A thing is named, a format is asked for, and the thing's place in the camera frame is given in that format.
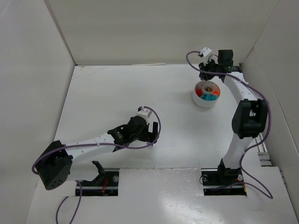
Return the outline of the teal lego brick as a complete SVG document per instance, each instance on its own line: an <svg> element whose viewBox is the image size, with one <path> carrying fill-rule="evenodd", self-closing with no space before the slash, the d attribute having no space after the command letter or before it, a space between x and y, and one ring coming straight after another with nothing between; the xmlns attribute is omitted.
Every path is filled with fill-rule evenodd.
<svg viewBox="0 0 299 224"><path fill-rule="evenodd" d="M218 95L206 95L203 94L201 97L201 99L205 100L205 101L214 101L218 99Z"/></svg>

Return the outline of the large red lego brick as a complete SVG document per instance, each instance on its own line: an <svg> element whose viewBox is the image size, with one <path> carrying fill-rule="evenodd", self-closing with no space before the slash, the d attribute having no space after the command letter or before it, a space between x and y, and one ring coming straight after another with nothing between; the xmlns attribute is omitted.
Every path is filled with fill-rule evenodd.
<svg viewBox="0 0 299 224"><path fill-rule="evenodd" d="M196 89L195 93L197 94L198 97L201 97L203 95L203 92L201 89Z"/></svg>

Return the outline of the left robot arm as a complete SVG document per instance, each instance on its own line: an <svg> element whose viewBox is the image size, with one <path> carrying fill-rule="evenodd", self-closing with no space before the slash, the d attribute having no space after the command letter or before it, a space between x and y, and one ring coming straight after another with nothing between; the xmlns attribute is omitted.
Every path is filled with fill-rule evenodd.
<svg viewBox="0 0 299 224"><path fill-rule="evenodd" d="M32 172L40 177L46 190L53 190L68 180L71 168L99 154L121 149L143 149L154 145L161 132L161 121L153 122L149 131L147 120L139 115L131 117L127 124L73 145L56 140L32 165Z"/></svg>

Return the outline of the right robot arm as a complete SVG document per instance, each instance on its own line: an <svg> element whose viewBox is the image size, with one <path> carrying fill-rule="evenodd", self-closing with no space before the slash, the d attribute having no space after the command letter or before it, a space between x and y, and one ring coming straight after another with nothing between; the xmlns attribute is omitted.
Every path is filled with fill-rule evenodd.
<svg viewBox="0 0 299 224"><path fill-rule="evenodd" d="M216 60L212 59L212 51L207 47L201 49L198 55L204 60L199 64L200 79L209 83L212 78L219 77L238 103L232 118L234 135L229 149L217 171L207 173L209 180L232 182L242 173L242 160L253 139L271 127L269 103L245 81L241 67L233 65L231 49L219 50Z"/></svg>

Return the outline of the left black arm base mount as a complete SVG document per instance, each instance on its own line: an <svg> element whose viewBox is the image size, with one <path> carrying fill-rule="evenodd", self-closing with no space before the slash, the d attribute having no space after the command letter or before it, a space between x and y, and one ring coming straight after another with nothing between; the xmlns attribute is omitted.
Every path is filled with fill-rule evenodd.
<svg viewBox="0 0 299 224"><path fill-rule="evenodd" d="M118 196L119 168L103 168L98 161L92 161L97 168L97 175L91 180L82 180L76 185L75 195L80 196Z"/></svg>

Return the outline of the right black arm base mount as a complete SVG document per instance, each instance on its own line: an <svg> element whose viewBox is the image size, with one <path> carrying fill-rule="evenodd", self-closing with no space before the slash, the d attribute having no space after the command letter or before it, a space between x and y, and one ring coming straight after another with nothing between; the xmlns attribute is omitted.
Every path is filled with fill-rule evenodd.
<svg viewBox="0 0 299 224"><path fill-rule="evenodd" d="M199 181L203 185L204 196L246 196L246 188L240 168L202 168Z"/></svg>

